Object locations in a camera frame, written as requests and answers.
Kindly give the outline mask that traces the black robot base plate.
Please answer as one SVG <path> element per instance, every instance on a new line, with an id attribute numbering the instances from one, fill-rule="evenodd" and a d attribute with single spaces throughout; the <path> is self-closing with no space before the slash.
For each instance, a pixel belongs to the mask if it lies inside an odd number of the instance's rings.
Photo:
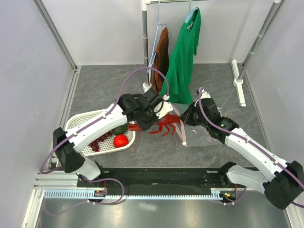
<path id="1" fill-rule="evenodd" d="M 124 194 L 207 194 L 211 189 L 234 189 L 220 168 L 106 168 L 98 179 L 120 181 Z"/>

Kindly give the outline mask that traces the clear zip top bag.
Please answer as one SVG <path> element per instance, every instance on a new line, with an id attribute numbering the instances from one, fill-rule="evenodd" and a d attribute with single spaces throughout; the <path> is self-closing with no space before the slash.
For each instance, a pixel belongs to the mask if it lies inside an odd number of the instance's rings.
<path id="1" fill-rule="evenodd" d="M 173 123 L 172 125 L 176 127 L 175 132 L 185 147 L 221 145 L 221 142 L 212 138 L 202 126 L 186 125 L 182 120 L 180 120 L 180 123 Z"/>

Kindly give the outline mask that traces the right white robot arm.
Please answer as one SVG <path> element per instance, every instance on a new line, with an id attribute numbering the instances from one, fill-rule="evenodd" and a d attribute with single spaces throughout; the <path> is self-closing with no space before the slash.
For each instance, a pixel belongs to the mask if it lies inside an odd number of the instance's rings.
<path id="1" fill-rule="evenodd" d="M 278 209 L 290 204 L 303 208 L 295 200 L 304 191 L 304 168 L 297 162 L 288 162 L 253 140 L 236 122 L 223 117 L 212 98 L 192 102 L 180 119 L 190 126 L 202 126 L 209 135 L 234 149 L 249 160 L 257 171 L 229 162 L 218 174 L 218 183 L 228 187 L 232 183 L 252 188 Z"/>

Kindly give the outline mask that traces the red toy lobster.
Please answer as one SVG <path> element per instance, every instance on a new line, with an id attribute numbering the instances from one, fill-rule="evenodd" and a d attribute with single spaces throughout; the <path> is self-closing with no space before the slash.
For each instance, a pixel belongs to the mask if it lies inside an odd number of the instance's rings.
<path id="1" fill-rule="evenodd" d="M 168 135 L 169 133 L 174 135 L 174 133 L 176 132 L 176 128 L 177 128 L 176 126 L 173 125 L 174 123 L 180 125 L 181 124 L 180 117 L 178 115 L 174 115 L 174 114 L 167 114 L 159 122 L 157 122 L 156 124 L 153 125 L 153 126 L 158 126 L 159 129 L 157 131 L 151 131 L 151 132 L 149 132 L 149 134 L 150 135 L 159 134 L 163 131 L 163 128 L 165 127 L 167 129 L 167 132 L 163 133 L 161 135 L 161 137 L 164 137 L 164 136 Z M 141 127 L 139 126 L 139 124 L 136 124 L 136 123 L 129 124 L 128 130 L 132 131 L 132 132 L 142 132 L 143 131 L 141 129 Z"/>

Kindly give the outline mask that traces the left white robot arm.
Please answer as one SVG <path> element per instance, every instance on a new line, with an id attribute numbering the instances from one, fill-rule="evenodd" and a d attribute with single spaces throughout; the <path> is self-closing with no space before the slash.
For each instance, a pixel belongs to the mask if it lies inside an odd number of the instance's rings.
<path id="1" fill-rule="evenodd" d="M 94 187 L 104 182 L 102 168 L 82 154 L 92 141 L 110 130 L 130 121 L 136 121 L 142 130 L 150 129 L 160 118 L 165 99 L 149 89 L 144 94 L 121 95 L 110 107 L 69 131 L 61 127 L 53 132 L 54 152 L 65 173 L 77 172 L 87 178 Z"/>

